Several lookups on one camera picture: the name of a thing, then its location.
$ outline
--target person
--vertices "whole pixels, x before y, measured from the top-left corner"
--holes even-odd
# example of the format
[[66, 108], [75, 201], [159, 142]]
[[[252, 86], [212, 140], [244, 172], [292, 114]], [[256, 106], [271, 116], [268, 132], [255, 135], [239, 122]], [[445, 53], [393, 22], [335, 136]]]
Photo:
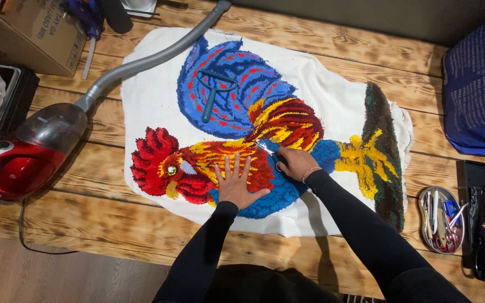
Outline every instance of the person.
[[[390, 224], [319, 168], [309, 153], [281, 147], [278, 154], [287, 162], [279, 163], [280, 169], [306, 183], [325, 205], [387, 302], [470, 302]], [[221, 272], [222, 266], [217, 272], [224, 238], [239, 210], [271, 192], [247, 191], [250, 157], [240, 176], [240, 156], [235, 154], [235, 173], [229, 163], [226, 156], [225, 178], [215, 166], [219, 203], [175, 259], [153, 302], [340, 302], [295, 270], [277, 272], [243, 266]]]

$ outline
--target black clothing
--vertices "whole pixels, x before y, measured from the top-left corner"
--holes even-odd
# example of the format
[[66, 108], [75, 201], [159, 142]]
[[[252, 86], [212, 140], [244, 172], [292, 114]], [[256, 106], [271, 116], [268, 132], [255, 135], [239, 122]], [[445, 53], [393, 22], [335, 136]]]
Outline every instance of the black clothing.
[[[388, 302], [470, 302], [390, 224], [325, 170], [311, 173], [306, 184], [330, 212]], [[211, 218], [173, 262], [153, 302], [339, 302], [295, 270], [277, 272], [240, 265], [246, 269], [234, 271], [223, 266], [215, 276], [224, 238], [238, 212], [229, 201], [218, 203]]]

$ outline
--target red vacuum cleaner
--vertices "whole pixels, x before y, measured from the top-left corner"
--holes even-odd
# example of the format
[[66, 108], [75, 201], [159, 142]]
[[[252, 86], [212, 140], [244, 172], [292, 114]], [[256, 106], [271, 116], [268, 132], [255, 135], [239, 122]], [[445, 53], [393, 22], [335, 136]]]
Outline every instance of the red vacuum cleaner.
[[106, 88], [121, 78], [153, 68], [182, 53], [230, 6], [231, 2], [220, 0], [175, 44], [106, 72], [74, 104], [45, 107], [28, 118], [8, 140], [0, 141], [0, 200], [20, 201], [52, 178], [80, 141], [87, 126], [86, 113]]

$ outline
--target gray wall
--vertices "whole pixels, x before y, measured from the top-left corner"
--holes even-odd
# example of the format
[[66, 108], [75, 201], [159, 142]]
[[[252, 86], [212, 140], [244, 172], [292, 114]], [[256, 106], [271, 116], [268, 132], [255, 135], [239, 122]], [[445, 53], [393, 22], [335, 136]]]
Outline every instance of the gray wall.
[[485, 0], [233, 0], [263, 10], [452, 46], [485, 21]]

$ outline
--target vacuum hose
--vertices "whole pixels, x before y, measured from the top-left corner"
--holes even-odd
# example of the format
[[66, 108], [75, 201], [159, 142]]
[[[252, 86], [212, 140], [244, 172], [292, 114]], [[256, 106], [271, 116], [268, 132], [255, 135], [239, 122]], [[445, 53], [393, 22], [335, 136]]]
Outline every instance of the vacuum hose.
[[87, 112], [93, 102], [102, 94], [102, 92], [111, 86], [113, 82], [153, 68], [160, 65], [178, 54], [188, 49], [196, 40], [204, 35], [206, 31], [220, 18], [220, 15], [231, 7], [231, 2], [220, 0], [214, 9], [189, 33], [173, 45], [145, 58], [137, 59], [132, 62], [115, 67], [100, 76], [95, 83], [87, 90], [85, 95], [78, 99], [75, 104], [84, 112]]

